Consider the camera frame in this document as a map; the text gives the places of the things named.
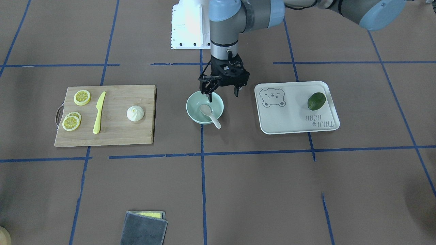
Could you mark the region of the white steamed bun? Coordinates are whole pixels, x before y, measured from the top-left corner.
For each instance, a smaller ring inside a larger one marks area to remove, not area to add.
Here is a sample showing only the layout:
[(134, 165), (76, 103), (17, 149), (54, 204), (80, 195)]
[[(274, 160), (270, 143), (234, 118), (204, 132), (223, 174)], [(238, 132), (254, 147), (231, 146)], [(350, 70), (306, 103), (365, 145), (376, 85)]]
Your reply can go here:
[(145, 116), (145, 109), (138, 105), (133, 105), (126, 111), (126, 117), (129, 121), (140, 121)]

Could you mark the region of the white ceramic spoon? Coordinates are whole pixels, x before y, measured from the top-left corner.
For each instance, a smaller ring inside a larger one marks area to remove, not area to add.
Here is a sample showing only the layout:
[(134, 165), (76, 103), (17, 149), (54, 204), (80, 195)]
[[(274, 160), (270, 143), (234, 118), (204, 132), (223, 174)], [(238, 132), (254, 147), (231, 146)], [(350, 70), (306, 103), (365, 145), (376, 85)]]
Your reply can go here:
[(215, 127), (216, 127), (217, 129), (221, 129), (221, 124), (220, 124), (220, 122), (219, 122), (218, 119), (213, 115), (213, 113), (212, 113), (212, 109), (211, 109), (207, 104), (201, 104), (201, 106), (200, 106), (200, 111), (201, 111), (201, 113), (202, 113), (203, 115), (209, 117), (209, 118), (212, 120), (213, 124), (215, 125)]

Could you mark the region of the yellow plastic knife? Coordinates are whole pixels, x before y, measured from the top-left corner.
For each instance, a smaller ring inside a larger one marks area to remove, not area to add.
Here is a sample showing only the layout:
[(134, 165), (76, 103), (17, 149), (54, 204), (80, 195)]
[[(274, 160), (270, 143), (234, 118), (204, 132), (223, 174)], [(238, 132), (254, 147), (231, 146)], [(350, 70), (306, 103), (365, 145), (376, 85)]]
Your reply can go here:
[(103, 109), (105, 96), (106, 96), (106, 91), (103, 91), (101, 93), (100, 97), (98, 98), (98, 101), (96, 104), (97, 115), (96, 115), (93, 131), (92, 131), (94, 134), (98, 134), (101, 130), (102, 109)]

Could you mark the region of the light green bowl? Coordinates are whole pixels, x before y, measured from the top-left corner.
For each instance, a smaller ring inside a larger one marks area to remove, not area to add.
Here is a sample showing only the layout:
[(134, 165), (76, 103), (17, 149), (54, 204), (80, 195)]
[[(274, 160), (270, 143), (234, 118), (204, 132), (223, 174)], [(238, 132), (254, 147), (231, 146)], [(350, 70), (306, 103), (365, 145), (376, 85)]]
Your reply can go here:
[(186, 102), (186, 111), (190, 118), (198, 124), (213, 124), (210, 117), (201, 113), (201, 104), (207, 104), (211, 108), (213, 116), (216, 118), (220, 118), (224, 112), (224, 102), (219, 94), (213, 92), (212, 102), (209, 102), (207, 95), (202, 94), (201, 91), (196, 91), (188, 98)]

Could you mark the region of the cream bear print tray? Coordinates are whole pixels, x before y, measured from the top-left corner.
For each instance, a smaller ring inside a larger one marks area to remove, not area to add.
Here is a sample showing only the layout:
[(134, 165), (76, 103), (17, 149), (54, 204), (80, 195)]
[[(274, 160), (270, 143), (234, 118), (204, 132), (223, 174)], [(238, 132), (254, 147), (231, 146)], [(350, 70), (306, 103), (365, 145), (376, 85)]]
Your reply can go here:
[[(260, 129), (268, 134), (333, 131), (340, 121), (328, 85), (322, 81), (261, 83), (254, 88)], [(310, 110), (307, 101), (322, 93), (326, 102)]]

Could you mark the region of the bamboo cutting board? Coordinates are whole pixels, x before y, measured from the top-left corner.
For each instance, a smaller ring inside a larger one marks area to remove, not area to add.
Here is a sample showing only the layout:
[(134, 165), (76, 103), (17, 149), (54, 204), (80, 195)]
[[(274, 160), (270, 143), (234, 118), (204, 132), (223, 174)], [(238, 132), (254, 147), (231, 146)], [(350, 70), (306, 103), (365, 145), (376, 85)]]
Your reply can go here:
[[(91, 93), (88, 104), (78, 106), (74, 103), (74, 94), (79, 90), (88, 90)], [(103, 91), (106, 91), (106, 96), (102, 109), (101, 130), (98, 134), (94, 134), (96, 104)], [(74, 131), (65, 131), (60, 125), (54, 145), (72, 147), (153, 143), (156, 94), (155, 85), (68, 87), (62, 117), (65, 118), (71, 112), (78, 112), (81, 113), (81, 123)], [(126, 117), (126, 111), (133, 105), (138, 105), (146, 111), (140, 121), (129, 121)]]

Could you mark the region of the upper lemon slice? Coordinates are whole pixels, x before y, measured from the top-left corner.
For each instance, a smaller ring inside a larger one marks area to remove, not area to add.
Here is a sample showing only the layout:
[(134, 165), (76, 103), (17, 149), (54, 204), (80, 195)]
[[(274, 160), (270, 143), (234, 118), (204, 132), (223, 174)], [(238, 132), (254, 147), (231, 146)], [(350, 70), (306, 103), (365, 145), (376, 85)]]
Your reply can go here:
[(78, 106), (86, 105), (91, 100), (91, 93), (88, 90), (79, 90), (74, 94), (74, 103)]

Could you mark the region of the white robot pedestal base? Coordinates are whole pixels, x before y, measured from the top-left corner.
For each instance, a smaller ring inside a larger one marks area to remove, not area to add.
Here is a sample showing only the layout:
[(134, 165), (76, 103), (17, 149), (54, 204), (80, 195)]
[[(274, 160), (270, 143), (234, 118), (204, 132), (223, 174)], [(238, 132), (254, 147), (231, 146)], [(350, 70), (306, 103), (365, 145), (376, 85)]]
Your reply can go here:
[(210, 49), (208, 0), (180, 0), (172, 7), (170, 48)]

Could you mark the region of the hidden lemon slice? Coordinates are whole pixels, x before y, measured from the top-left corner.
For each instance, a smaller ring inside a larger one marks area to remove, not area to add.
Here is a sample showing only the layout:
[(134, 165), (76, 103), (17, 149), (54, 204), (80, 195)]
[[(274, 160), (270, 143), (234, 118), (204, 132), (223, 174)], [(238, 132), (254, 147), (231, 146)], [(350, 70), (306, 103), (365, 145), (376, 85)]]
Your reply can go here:
[(79, 119), (79, 121), (81, 121), (81, 119), (82, 119), (81, 113), (78, 113), (78, 112), (68, 113), (65, 117), (68, 117), (68, 116), (76, 116)]

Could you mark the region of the green lime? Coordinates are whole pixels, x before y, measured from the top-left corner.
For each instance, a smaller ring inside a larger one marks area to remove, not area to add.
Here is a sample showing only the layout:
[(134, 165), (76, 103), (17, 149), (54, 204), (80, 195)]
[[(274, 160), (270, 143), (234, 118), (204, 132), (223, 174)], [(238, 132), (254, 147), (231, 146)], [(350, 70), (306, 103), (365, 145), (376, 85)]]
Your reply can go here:
[(326, 102), (324, 93), (314, 93), (307, 99), (307, 107), (311, 111), (319, 110)]

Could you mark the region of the grey yellow folded cloth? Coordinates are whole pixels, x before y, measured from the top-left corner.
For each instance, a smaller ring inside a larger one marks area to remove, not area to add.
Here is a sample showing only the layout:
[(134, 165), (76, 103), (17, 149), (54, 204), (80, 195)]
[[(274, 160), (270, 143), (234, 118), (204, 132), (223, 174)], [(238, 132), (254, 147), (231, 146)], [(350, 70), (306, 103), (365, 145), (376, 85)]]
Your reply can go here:
[(120, 245), (162, 245), (168, 226), (164, 211), (127, 211)]

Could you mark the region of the lemon slice near edge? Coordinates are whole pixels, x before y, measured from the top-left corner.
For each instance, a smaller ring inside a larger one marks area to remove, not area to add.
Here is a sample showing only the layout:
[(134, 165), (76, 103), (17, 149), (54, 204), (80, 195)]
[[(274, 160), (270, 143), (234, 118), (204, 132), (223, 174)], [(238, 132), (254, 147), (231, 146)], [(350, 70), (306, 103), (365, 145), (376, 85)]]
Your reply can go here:
[(62, 127), (65, 131), (74, 131), (80, 126), (81, 120), (78, 116), (66, 116), (62, 121)]

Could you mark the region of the wooden mug tree stand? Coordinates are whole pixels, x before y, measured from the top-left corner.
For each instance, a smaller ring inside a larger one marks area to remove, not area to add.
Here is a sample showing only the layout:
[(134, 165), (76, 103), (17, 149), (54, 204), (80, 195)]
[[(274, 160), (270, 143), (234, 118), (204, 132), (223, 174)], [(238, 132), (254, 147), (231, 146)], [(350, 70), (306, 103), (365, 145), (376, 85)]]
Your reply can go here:
[(4, 228), (0, 227), (0, 245), (11, 245), (10, 233)]

